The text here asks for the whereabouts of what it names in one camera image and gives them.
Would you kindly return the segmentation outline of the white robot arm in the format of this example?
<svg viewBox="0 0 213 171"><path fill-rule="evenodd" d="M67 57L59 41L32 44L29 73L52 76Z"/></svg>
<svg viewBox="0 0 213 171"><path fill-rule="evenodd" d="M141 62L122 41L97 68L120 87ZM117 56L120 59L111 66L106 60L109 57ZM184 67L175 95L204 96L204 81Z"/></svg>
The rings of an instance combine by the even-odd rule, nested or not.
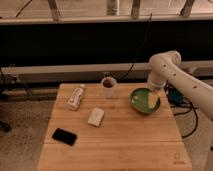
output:
<svg viewBox="0 0 213 171"><path fill-rule="evenodd" d="M159 91L169 82L213 122L213 87L184 72L180 64L181 55L175 50L151 56L148 87Z"/></svg>

